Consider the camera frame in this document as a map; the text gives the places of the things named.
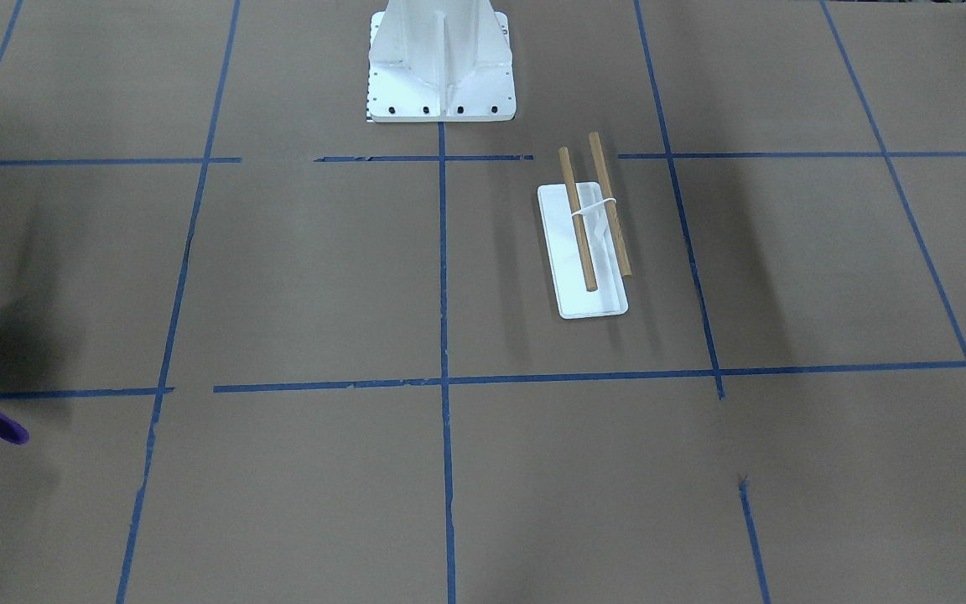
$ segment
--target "white tray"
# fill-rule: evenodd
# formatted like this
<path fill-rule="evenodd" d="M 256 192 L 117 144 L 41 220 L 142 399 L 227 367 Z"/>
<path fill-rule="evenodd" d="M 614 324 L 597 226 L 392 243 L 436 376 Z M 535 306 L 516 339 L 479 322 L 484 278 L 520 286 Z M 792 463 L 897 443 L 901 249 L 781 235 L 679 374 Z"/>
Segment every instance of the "white tray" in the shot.
<path fill-rule="evenodd" d="M 582 320 L 587 317 L 621 315 L 628 311 L 625 282 L 617 267 L 617 252 L 610 223 L 602 202 L 602 189 L 598 183 L 576 183 L 580 207 L 591 249 L 591 262 L 595 264 L 597 291 L 587 291 L 584 272 L 579 266 L 579 249 L 576 233 L 569 211 L 569 197 L 564 185 L 539 187 L 539 210 L 543 218 L 543 232 L 547 234 L 547 253 L 551 261 L 553 293 L 557 295 L 557 310 L 564 320 Z"/>

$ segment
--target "blue grid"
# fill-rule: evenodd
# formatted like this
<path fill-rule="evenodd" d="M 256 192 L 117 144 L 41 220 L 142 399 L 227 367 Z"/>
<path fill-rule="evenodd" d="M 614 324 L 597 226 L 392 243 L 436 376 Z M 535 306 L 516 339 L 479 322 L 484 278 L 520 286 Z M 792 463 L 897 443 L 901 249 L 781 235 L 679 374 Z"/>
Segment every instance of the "blue grid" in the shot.
<path fill-rule="evenodd" d="M 829 12 L 827 0 L 819 0 L 822 13 L 827 20 L 829 30 L 831 30 L 840 56 L 846 65 L 852 85 L 858 92 L 859 99 L 869 120 L 871 130 L 874 131 L 877 140 L 878 152 L 796 152 L 796 153 L 776 153 L 776 152 L 739 152 L 739 153 L 678 153 L 674 152 L 668 138 L 666 116 L 664 116 L 662 95 L 656 79 L 656 72 L 651 57 L 651 46 L 647 39 L 647 30 L 644 27 L 643 13 L 641 12 L 640 0 L 633 0 L 636 9 L 637 26 L 641 45 L 643 45 L 644 60 L 647 63 L 647 75 L 652 85 L 655 108 L 658 116 L 658 125 L 663 142 L 664 153 L 628 153 L 618 154 L 618 158 L 624 160 L 666 160 L 668 171 L 671 175 L 671 183 L 678 206 L 679 218 L 683 238 L 685 238 L 688 263 L 695 289 L 700 301 L 704 337 L 706 346 L 709 349 L 710 366 L 705 368 L 689 368 L 689 370 L 671 371 L 639 371 L 639 372 L 609 372 L 609 373 L 565 373 L 565 374 L 536 374 L 536 375 L 482 375 L 482 376 L 451 376 L 449 375 L 449 321 L 448 321 L 448 264 L 446 264 L 446 252 L 448 252 L 448 240 L 446 240 L 446 164 L 449 161 L 532 161 L 532 154 L 477 154 L 476 156 L 452 156 L 445 152 L 445 125 L 438 125 L 438 148 L 439 153 L 421 154 L 421 156 L 324 156 L 319 157 L 315 162 L 326 162 L 327 164 L 345 164 L 345 162 L 434 162 L 438 167 L 439 174 L 439 229 L 440 229 L 440 309 L 441 309 L 441 342 L 440 342 L 440 366 L 441 375 L 438 377 L 418 377 L 406 379 L 377 379 L 376 381 L 342 381 L 342 382 L 311 382 L 311 383 L 241 383 L 241 385 L 215 386 L 214 393 L 269 393 L 269 391 L 307 391 L 307 390 L 331 390 L 346 388 L 398 388 L 398 387 L 440 387 L 441 391 L 441 413 L 442 413 L 442 433 L 444 433 L 444 477 L 445 477 L 445 531 L 446 531 L 446 570 L 448 571 L 449 604 L 456 602 L 456 569 L 455 569 L 455 540 L 453 525 L 453 459 L 452 459 L 452 432 L 451 414 L 449 413 L 449 386 L 468 386 L 486 385 L 487 383 L 548 383 L 548 382 L 590 382 L 590 381 L 625 381 L 625 379 L 670 379 L 670 378 L 713 378 L 720 398 L 725 397 L 725 386 L 722 378 L 725 376 L 752 376 L 752 375 L 791 375 L 791 374 L 819 374 L 819 373 L 852 373 L 852 372 L 898 372 L 898 371 L 939 371 L 956 370 L 956 368 L 966 368 L 966 340 L 963 337 L 961 326 L 952 310 L 946 289 L 942 280 L 939 278 L 931 253 L 927 248 L 919 228 L 919 223 L 913 213 L 908 198 L 902 186 L 900 176 L 893 165 L 895 157 L 942 157 L 942 158 L 962 158 L 966 157 L 966 152 L 961 150 L 939 150 L 939 152 L 896 152 L 886 147 L 878 123 L 875 121 L 874 113 L 871 111 L 869 101 L 864 95 L 859 77 L 856 76 L 855 69 L 848 57 L 848 51 L 844 48 L 844 42 L 840 38 L 836 23 L 832 14 Z M 3 62 L 5 51 L 7 51 L 13 31 L 22 12 L 23 0 L 16 0 L 13 11 L 11 12 L 10 22 L 0 44 L 0 64 Z M 233 13 L 229 24 L 229 34 L 226 38 L 225 54 L 222 58 L 221 73 L 219 76 L 218 87 L 215 93 L 214 106 L 211 108 L 210 126 L 208 127 L 207 141 L 202 157 L 163 157 L 163 158 L 105 158 L 105 159 L 16 159 L 0 160 L 0 168 L 12 167 L 70 167 L 70 165 L 157 165 L 157 164 L 196 164 L 200 166 L 200 176 L 196 184 L 195 199 L 193 200 L 192 213 L 189 221 L 188 236 L 185 238 L 184 256 L 181 258 L 180 271 L 178 275 L 177 289 L 175 292 L 171 320 L 169 320 L 168 334 L 164 349 L 164 359 L 160 375 L 158 375 L 158 385 L 151 388 L 127 388 L 127 389 L 91 389 L 91 390 L 55 390 L 37 391 L 37 393 L 0 393 L 0 400 L 17 400 L 17 398 L 103 398 L 103 397 L 151 397 L 154 396 L 153 412 L 148 429 L 148 437 L 144 459 L 144 473 L 141 488 L 137 493 L 137 501 L 134 503 L 132 521 L 130 524 L 129 539 L 127 539 L 126 553 L 122 560 L 122 577 L 120 577 L 117 604 L 126 601 L 127 582 L 135 551 L 135 542 L 139 523 L 141 523 L 144 497 L 147 482 L 153 462 L 154 444 L 156 444 L 156 433 L 154 428 L 158 423 L 162 403 L 165 394 L 172 393 L 174 388 L 168 386 L 169 366 L 173 356 L 174 341 L 176 339 L 178 318 L 180 317 L 181 302 L 184 299 L 185 282 L 188 278 L 189 258 L 191 244 L 195 236 L 196 219 L 200 213 L 204 188 L 208 168 L 212 164 L 241 164 L 241 157 L 214 157 L 211 154 L 214 146 L 215 135 L 218 128 L 219 111 L 223 91 L 226 87 L 226 76 L 229 72 L 231 53 L 233 53 L 234 35 L 236 32 L 237 19 L 241 11 L 241 0 L 234 0 Z M 927 270 L 931 273 L 943 307 L 949 317 L 953 332 L 963 353 L 963 360 L 952 361 L 927 361 L 927 362 L 900 362 L 900 363 L 866 363 L 866 364 L 832 364 L 832 366 L 794 366 L 794 367 L 721 367 L 718 362 L 716 351 L 714 351 L 714 339 L 710 332 L 709 311 L 701 287 L 697 264 L 695 264 L 693 234 L 691 234 L 685 211 L 683 210 L 683 196 L 681 184 L 679 184 L 678 168 L 675 160 L 678 159 L 746 159 L 746 158 L 881 158 L 885 160 L 886 167 L 889 168 L 890 176 L 896 187 L 898 198 L 904 207 L 906 216 L 910 223 L 913 236 L 927 264 Z M 744 516 L 747 523 L 749 542 L 754 554 L 756 574 L 759 576 L 760 588 L 765 604 L 770 603 L 770 592 L 766 583 L 766 571 L 763 569 L 762 555 L 759 550 L 758 536 L 754 519 L 751 517 L 751 508 L 747 493 L 747 479 L 740 483 L 740 504 L 744 509 Z"/>

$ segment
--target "white metal bracket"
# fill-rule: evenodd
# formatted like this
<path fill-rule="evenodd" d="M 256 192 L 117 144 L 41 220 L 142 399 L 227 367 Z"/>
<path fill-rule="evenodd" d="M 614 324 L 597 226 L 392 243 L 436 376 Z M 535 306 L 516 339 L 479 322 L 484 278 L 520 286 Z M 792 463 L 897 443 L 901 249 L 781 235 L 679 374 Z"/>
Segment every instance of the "white metal bracket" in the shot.
<path fill-rule="evenodd" d="M 502 122 L 517 114 L 509 18 L 491 0 L 390 0 L 371 17 L 372 122 Z"/>

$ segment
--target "gray floor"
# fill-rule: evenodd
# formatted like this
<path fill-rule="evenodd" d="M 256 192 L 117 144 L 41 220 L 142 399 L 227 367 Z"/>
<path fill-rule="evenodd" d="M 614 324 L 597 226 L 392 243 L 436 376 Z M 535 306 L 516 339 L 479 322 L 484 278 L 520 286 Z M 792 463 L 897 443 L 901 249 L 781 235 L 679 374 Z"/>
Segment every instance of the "gray floor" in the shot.
<path fill-rule="evenodd" d="M 966 601 L 966 4 L 497 0 L 444 129 L 384 4 L 0 0 L 0 604 Z"/>

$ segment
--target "wooden dowel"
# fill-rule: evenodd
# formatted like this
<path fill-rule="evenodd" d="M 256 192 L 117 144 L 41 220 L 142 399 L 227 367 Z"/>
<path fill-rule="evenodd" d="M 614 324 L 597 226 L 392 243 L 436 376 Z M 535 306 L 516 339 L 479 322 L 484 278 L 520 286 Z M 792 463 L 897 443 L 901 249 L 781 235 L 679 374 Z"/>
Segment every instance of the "wooden dowel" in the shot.
<path fill-rule="evenodd" d="M 606 157 L 602 154 L 602 141 L 598 133 L 587 135 L 591 142 L 591 157 L 595 158 L 595 173 L 598 173 L 599 184 L 602 185 L 602 198 L 612 198 L 614 189 L 610 186 L 610 171 L 606 168 Z M 617 251 L 617 267 L 621 269 L 622 278 L 632 276 L 632 264 L 628 261 L 628 248 L 625 247 L 625 233 L 621 230 L 621 219 L 617 217 L 617 204 L 606 202 L 606 219 L 610 221 L 610 234 L 614 238 L 614 249 Z"/>
<path fill-rule="evenodd" d="M 564 191 L 569 196 L 569 211 L 579 211 L 579 192 L 576 191 L 576 179 L 572 176 L 569 149 L 557 149 L 557 154 L 561 160 Z M 591 262 L 591 248 L 587 246 L 587 229 L 584 226 L 583 214 L 572 217 L 572 228 L 576 231 L 576 247 L 579 249 L 579 266 L 584 270 L 584 285 L 587 286 L 587 291 L 597 291 L 599 283 L 595 280 L 595 264 Z"/>

